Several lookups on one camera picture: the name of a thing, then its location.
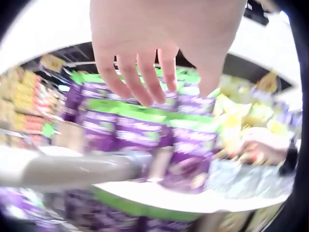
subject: hand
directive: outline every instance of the hand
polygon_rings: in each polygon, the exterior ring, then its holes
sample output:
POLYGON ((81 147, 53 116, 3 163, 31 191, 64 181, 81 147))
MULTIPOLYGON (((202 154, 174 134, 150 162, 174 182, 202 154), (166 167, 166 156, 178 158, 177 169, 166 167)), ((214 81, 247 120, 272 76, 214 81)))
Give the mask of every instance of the hand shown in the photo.
POLYGON ((163 78, 176 91, 178 47, 196 66, 201 96, 217 88, 246 0, 91 0, 92 45, 99 73, 110 89, 141 104, 163 103, 164 93, 154 69, 156 49, 163 78), (119 79, 118 68, 126 85, 119 79), (136 72, 137 61, 147 90, 136 72))
POLYGON ((263 153, 267 160, 280 163, 285 160, 289 145, 288 139, 273 134, 267 128, 252 127, 243 135, 239 153, 263 153))

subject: grocery shelf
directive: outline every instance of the grocery shelf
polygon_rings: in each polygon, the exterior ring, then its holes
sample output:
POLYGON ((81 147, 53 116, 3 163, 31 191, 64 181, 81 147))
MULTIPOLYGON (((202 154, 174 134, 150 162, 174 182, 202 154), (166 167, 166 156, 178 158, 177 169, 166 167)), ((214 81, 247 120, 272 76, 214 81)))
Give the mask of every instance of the grocery shelf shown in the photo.
POLYGON ((206 190, 200 194, 184 194, 171 191, 152 182, 107 182, 93 186, 95 192, 102 190, 138 204, 187 213, 250 211, 283 203, 289 196, 281 195, 271 199, 261 197, 227 199, 211 190, 206 190))
POLYGON ((24 131, 18 131, 21 134, 27 134, 27 135, 42 135, 42 131, 32 131, 32 130, 24 130, 24 131))
POLYGON ((29 110, 24 110, 24 109, 15 109, 17 113, 20 114, 27 114, 27 115, 33 115, 33 116, 38 116, 38 117, 44 117, 44 114, 39 113, 39 112, 34 112, 34 111, 29 111, 29 110))

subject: finger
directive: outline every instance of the finger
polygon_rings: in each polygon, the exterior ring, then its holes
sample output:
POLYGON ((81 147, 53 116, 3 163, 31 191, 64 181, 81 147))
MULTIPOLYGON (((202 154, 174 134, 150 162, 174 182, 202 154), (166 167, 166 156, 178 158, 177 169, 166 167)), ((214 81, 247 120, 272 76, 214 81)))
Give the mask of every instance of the finger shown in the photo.
POLYGON ((163 72, 163 79, 171 92, 177 90, 176 55, 179 48, 171 43, 158 49, 158 60, 163 72))
POLYGON ((144 106, 151 106, 153 100, 141 83, 135 67, 136 55, 119 55, 117 56, 118 68, 136 99, 144 106))
POLYGON ((155 49, 141 52, 137 55, 137 64, 145 81, 148 92, 157 103, 163 104, 165 102, 165 95, 155 72, 155 55, 155 49))
POLYGON ((94 46, 95 62, 99 74, 106 82, 107 86, 120 97, 130 98, 131 92, 128 87, 120 80, 114 68, 114 56, 104 56, 94 46))

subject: price tag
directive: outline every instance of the price tag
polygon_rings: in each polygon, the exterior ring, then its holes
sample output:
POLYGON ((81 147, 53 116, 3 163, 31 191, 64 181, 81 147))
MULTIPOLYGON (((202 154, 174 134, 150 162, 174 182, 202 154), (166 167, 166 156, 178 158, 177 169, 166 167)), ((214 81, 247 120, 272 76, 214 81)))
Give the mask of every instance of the price tag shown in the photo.
POLYGON ((42 56, 40 64, 48 70, 60 73, 65 61, 54 55, 47 54, 42 56))

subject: shopping cart handle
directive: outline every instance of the shopping cart handle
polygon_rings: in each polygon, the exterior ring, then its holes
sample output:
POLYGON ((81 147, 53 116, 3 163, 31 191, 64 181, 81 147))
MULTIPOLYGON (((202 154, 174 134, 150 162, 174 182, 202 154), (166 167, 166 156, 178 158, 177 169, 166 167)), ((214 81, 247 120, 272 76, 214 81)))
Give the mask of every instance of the shopping cart handle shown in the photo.
POLYGON ((145 152, 65 157, 1 147, 0 186, 40 191, 88 187, 95 183, 139 178, 150 161, 151 155, 145 152))

